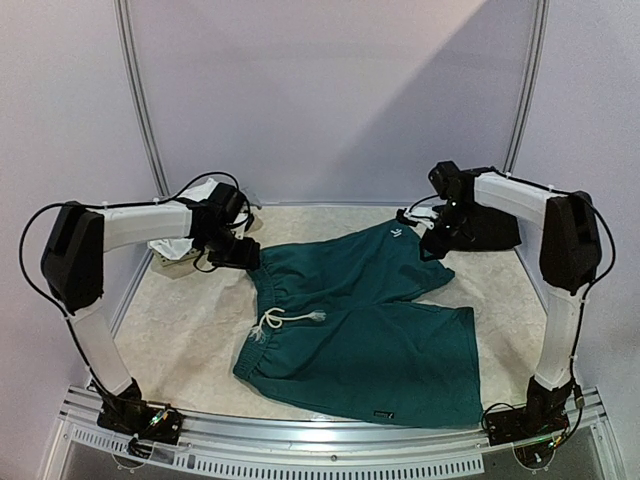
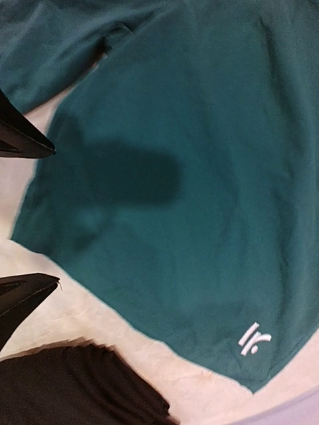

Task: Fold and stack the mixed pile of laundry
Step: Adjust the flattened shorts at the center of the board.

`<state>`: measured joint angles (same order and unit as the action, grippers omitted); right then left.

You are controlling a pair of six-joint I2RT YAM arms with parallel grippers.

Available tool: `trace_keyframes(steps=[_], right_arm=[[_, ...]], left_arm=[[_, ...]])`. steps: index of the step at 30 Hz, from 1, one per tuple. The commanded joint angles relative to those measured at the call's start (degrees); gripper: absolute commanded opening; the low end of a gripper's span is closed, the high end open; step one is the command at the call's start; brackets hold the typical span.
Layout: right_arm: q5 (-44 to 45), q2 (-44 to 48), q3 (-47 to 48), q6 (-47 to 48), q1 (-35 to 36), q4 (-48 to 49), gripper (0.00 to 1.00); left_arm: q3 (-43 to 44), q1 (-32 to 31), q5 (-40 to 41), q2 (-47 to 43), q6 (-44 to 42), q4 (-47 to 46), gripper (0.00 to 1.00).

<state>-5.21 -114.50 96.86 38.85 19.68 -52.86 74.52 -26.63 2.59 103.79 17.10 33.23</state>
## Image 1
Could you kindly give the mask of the black trousers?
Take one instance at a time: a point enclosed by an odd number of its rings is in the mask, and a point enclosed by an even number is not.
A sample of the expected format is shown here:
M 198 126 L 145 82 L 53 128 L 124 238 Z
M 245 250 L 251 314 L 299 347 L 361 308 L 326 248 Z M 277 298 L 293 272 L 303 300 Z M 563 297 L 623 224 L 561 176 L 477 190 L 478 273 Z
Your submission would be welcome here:
M 463 212 L 460 228 L 448 241 L 451 250 L 506 251 L 522 243 L 515 216 L 476 204 L 465 207 Z

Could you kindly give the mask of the teal green garment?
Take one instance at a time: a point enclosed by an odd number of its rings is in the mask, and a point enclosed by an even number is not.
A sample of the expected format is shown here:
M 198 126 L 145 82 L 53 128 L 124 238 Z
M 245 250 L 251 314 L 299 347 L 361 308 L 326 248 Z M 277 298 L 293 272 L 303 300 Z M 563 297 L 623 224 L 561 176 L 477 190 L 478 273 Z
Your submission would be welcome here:
M 318 413 L 421 428 L 482 415 L 474 311 L 424 304 L 454 272 L 422 261 L 390 220 L 262 250 L 257 320 L 233 368 L 262 396 Z

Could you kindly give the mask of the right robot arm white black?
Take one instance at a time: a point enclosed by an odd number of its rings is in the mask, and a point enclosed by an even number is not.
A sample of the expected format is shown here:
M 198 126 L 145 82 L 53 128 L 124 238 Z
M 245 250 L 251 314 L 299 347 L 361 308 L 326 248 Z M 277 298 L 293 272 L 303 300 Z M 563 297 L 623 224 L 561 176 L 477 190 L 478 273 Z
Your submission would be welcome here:
M 452 161 L 437 163 L 428 179 L 442 205 L 404 213 L 426 228 L 419 243 L 424 261 L 442 259 L 452 250 L 513 248 L 522 222 L 541 230 L 538 265 L 547 321 L 528 390 L 538 395 L 570 388 L 583 304 L 602 260 L 590 196 L 516 179 L 493 167 L 462 170 Z

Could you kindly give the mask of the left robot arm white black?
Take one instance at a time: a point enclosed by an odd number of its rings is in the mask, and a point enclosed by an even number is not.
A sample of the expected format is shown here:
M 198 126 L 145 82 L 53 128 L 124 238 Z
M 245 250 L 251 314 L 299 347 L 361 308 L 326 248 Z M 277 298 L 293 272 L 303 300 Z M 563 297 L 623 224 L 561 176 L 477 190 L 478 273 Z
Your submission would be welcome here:
M 102 396 L 119 396 L 134 382 L 103 312 L 105 253 L 154 240 L 190 239 L 214 267 L 255 269 L 259 243 L 236 232 L 251 217 L 241 193 L 102 208 L 76 201 L 60 205 L 41 271 Z

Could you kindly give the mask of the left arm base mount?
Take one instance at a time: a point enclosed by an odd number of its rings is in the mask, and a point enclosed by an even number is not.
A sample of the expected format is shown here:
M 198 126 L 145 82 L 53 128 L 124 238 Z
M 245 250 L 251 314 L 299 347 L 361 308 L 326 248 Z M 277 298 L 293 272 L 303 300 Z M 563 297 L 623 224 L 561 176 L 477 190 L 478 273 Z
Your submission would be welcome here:
M 136 381 L 119 395 L 108 392 L 96 382 L 93 385 L 102 400 L 97 425 L 129 436 L 128 455 L 148 459 L 155 443 L 178 444 L 184 415 L 173 406 L 143 400 Z

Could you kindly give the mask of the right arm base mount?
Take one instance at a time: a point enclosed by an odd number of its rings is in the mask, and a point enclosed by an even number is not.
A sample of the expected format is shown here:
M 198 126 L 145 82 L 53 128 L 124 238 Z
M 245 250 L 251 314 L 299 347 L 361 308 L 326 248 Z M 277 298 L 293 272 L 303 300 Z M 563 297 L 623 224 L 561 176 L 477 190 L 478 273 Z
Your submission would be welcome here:
M 480 424 L 491 446 L 514 444 L 516 461 L 537 471 L 547 468 L 556 451 L 574 436 L 584 407 L 582 388 L 575 379 L 546 390 L 531 378 L 524 406 L 495 403 L 483 412 Z

